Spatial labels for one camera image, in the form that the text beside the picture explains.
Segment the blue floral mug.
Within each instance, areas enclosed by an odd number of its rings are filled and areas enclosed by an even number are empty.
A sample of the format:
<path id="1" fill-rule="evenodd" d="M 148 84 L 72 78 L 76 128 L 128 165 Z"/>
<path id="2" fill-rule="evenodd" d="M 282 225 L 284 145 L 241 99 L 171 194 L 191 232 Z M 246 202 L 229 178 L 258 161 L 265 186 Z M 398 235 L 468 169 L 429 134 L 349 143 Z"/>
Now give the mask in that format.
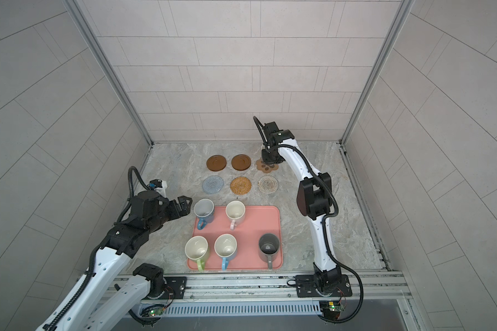
<path id="1" fill-rule="evenodd" d="M 197 229 L 203 230 L 215 219 L 215 204 L 209 199 L 201 199 L 194 207 L 194 214 L 197 217 Z"/>

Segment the cork paw print coaster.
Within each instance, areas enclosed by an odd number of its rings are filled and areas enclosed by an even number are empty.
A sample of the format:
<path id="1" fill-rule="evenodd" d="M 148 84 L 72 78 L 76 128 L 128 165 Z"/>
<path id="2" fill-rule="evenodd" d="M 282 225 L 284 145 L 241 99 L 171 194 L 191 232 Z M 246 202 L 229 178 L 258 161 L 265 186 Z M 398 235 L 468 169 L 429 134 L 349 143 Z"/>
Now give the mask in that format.
<path id="1" fill-rule="evenodd" d="M 256 161 L 256 168 L 259 170 L 259 171 L 262 171 L 263 173 L 270 173 L 272 171 L 275 171 L 279 168 L 279 165 L 268 165 L 268 164 L 265 164 L 262 159 L 259 159 Z"/>

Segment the grey woven round coaster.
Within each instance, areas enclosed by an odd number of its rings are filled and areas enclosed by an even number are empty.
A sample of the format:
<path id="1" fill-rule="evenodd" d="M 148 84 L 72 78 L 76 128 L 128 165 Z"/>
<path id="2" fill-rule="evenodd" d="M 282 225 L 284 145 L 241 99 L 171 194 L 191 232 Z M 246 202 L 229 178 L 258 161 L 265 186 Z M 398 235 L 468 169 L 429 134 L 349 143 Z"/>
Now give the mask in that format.
<path id="1" fill-rule="evenodd" d="M 202 190 L 207 194 L 216 194 L 222 190 L 224 180 L 217 175 L 207 177 L 202 183 Z"/>

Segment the brown wooden coaster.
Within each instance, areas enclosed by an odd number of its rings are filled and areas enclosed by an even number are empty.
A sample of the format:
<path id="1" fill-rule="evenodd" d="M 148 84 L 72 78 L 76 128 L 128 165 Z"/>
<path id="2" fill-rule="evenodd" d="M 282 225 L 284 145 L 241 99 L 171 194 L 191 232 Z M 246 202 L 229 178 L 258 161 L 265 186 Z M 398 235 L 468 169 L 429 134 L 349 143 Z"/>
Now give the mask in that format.
<path id="1" fill-rule="evenodd" d="M 247 170 L 251 167 L 251 158 L 246 154 L 238 154 L 232 158 L 231 165 L 238 171 Z"/>
<path id="2" fill-rule="evenodd" d="M 207 168 L 210 171 L 218 172 L 226 167 L 226 158 L 222 155 L 213 155 L 207 159 Z"/>

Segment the white mug pink handle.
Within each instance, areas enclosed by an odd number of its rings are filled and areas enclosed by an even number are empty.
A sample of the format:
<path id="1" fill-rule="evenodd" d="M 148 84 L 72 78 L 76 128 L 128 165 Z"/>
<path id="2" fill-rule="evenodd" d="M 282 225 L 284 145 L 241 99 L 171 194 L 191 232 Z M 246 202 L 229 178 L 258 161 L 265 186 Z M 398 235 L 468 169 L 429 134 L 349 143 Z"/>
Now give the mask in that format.
<path id="1" fill-rule="evenodd" d="M 225 212 L 231 223 L 230 230 L 235 230 L 245 219 L 246 206 L 241 201 L 232 201 L 226 206 Z"/>

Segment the rattan woven round coaster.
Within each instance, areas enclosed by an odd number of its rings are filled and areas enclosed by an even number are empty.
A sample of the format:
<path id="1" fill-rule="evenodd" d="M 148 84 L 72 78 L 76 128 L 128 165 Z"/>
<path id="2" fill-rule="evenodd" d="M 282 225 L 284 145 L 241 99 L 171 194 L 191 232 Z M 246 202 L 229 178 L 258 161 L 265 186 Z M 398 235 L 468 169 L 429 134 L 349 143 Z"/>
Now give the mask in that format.
<path id="1" fill-rule="evenodd" d="M 245 195 L 251 191 L 252 183 L 247 177 L 236 177 L 231 182 L 230 189 L 236 195 Z"/>

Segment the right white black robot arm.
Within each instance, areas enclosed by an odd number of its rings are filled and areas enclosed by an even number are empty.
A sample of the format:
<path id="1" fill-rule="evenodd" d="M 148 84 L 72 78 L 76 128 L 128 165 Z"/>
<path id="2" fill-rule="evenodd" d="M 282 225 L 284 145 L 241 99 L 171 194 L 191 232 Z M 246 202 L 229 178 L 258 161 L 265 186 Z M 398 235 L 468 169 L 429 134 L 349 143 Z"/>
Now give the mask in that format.
<path id="1" fill-rule="evenodd" d="M 262 138 L 262 161 L 271 166 L 288 163 L 299 181 L 296 203 L 300 213 L 309 220 L 311 238 L 315 252 L 312 275 L 297 275 L 294 282 L 287 285 L 297 288 L 299 297 L 334 297 L 322 303 L 319 318 L 330 324 L 343 324 L 351 321 L 363 306 L 364 287 L 358 273 L 338 261 L 334 255 L 328 218 L 338 216 L 339 207 L 332 192 L 331 176 L 315 168 L 302 153 L 293 133 L 281 130 L 273 121 L 267 124 L 253 117 Z M 359 300 L 354 311 L 342 317 L 345 304 L 343 299 L 352 296 L 346 270 L 355 277 L 359 286 Z"/>

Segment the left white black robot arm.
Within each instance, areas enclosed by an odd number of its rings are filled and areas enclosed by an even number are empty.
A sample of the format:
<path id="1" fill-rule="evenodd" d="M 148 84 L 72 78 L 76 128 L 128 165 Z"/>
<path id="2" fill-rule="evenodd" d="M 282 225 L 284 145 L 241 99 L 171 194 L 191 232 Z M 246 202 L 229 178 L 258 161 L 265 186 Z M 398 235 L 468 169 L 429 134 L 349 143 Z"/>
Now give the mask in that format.
<path id="1" fill-rule="evenodd" d="M 39 330 L 111 330 L 126 314 L 139 324 L 154 326 L 159 317 L 141 317 L 133 307 L 144 298 L 158 299 L 164 293 L 168 301 L 175 291 L 164 278 L 164 270 L 143 263 L 102 306 L 98 303 L 110 284 L 129 264 L 155 231 L 172 220 L 189 215 L 192 198 L 167 199 L 162 181 L 144 183 L 138 169 L 128 169 L 129 198 L 114 226 L 92 250 L 88 267 L 73 289 Z"/>

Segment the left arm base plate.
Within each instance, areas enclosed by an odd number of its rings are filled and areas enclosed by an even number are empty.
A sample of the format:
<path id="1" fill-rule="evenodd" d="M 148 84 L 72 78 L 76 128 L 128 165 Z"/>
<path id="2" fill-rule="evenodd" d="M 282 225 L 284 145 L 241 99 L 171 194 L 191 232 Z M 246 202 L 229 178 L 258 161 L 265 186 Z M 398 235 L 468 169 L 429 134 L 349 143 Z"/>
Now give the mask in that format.
<path id="1" fill-rule="evenodd" d="M 150 281 L 150 292 L 146 298 L 152 300 L 183 299 L 186 282 L 186 277 L 156 278 Z"/>

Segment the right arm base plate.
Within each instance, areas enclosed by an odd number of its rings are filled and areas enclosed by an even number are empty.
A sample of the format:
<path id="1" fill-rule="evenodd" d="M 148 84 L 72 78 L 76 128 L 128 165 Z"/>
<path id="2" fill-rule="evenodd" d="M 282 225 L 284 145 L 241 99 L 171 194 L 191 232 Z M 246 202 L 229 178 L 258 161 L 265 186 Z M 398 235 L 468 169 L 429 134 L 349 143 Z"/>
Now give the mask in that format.
<path id="1" fill-rule="evenodd" d="M 328 290 L 320 290 L 317 288 L 313 274 L 296 275 L 294 282 L 288 284 L 296 289 L 299 298 L 351 297 L 353 295 L 351 283 L 346 274 L 342 275 L 341 280 L 335 285 L 331 285 Z"/>

